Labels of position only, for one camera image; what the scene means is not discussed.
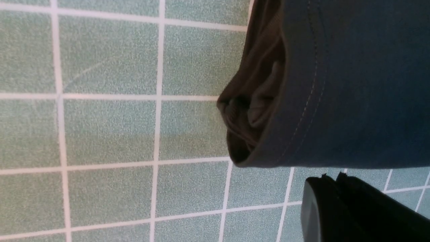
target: green tile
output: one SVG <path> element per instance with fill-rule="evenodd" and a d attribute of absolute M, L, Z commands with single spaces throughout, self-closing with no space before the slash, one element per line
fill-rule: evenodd
<path fill-rule="evenodd" d="M 166 0 L 166 17 L 200 22 L 246 25 L 249 0 Z"/>
<path fill-rule="evenodd" d="M 157 217 L 222 209 L 227 162 L 159 166 Z"/>
<path fill-rule="evenodd" d="M 63 8 L 158 16 L 158 0 L 58 0 Z"/>
<path fill-rule="evenodd" d="M 334 180 L 339 175 L 339 172 L 343 172 L 340 168 L 302 168 L 296 167 L 294 169 L 293 182 L 291 184 L 291 191 L 288 201 L 296 202 L 301 201 L 303 198 L 304 182 L 308 177 L 321 177 L 323 174 L 327 174 Z"/>
<path fill-rule="evenodd" d="M 30 4 L 39 6 L 49 6 L 49 0 L 2 0 L 4 3 Z"/>
<path fill-rule="evenodd" d="M 220 223 L 220 214 L 156 222 L 155 241 L 215 242 Z"/>
<path fill-rule="evenodd" d="M 60 173 L 0 176 L 0 235 L 64 228 Z"/>
<path fill-rule="evenodd" d="M 239 68 L 245 32 L 178 26 L 165 32 L 163 94 L 219 95 Z"/>
<path fill-rule="evenodd" d="M 152 167 L 69 172 L 72 226 L 149 218 Z"/>
<path fill-rule="evenodd" d="M 282 203 L 290 168 L 237 168 L 231 172 L 228 208 Z"/>
<path fill-rule="evenodd" d="M 0 110 L 0 169 L 60 165 L 55 101 L 1 100 Z"/>
<path fill-rule="evenodd" d="M 418 213 L 430 219 L 430 189 L 426 189 L 418 207 Z"/>
<path fill-rule="evenodd" d="M 155 94 L 155 24 L 61 16 L 60 42 L 64 92 Z"/>
<path fill-rule="evenodd" d="M 68 164 L 153 159 L 155 102 L 65 100 Z"/>
<path fill-rule="evenodd" d="M 282 227 L 281 242 L 303 242 L 301 205 L 288 206 Z"/>
<path fill-rule="evenodd" d="M 36 237 L 28 237 L 23 239 L 8 239 L 3 242 L 65 242 L 64 234 L 44 235 Z"/>
<path fill-rule="evenodd" d="M 149 224 L 72 233 L 73 242 L 148 242 Z"/>
<path fill-rule="evenodd" d="M 348 176 L 358 177 L 378 190 L 383 190 L 390 170 L 348 169 Z"/>
<path fill-rule="evenodd" d="M 54 93 L 51 16 L 0 12 L 0 93 Z"/>
<path fill-rule="evenodd" d="M 227 129 L 215 102 L 167 101 L 161 109 L 160 159 L 227 156 Z"/>
<path fill-rule="evenodd" d="M 406 207 L 415 210 L 422 192 L 423 190 L 420 189 L 406 192 L 393 192 L 388 193 L 387 195 L 394 200 L 400 202 L 401 204 L 405 205 Z"/>
<path fill-rule="evenodd" d="M 388 183 L 388 190 L 424 186 L 430 172 L 429 167 L 393 170 Z"/>
<path fill-rule="evenodd" d="M 278 234 L 282 208 L 227 213 L 224 242 L 273 242 Z"/>

